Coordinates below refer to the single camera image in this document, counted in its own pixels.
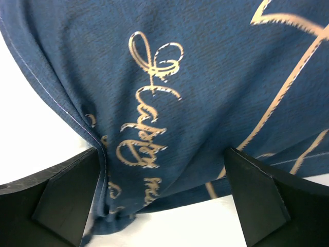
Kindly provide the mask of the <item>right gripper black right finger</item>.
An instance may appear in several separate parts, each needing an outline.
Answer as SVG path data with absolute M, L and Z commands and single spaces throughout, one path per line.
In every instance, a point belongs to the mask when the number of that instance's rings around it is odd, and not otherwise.
M 328 246 L 328 187 L 234 148 L 224 165 L 247 246 Z

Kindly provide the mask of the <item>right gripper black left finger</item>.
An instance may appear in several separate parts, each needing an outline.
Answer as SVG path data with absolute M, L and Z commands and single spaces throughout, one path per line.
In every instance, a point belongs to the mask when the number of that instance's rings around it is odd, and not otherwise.
M 100 173 L 90 148 L 1 185 L 1 247 L 79 246 Z

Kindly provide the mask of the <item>blue pillowcase with gold script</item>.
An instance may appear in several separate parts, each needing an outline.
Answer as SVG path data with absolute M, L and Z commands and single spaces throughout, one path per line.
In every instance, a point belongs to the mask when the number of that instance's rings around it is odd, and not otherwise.
M 328 1 L 1 1 L 1 33 L 99 153 L 84 244 L 229 195 L 227 147 L 328 173 Z

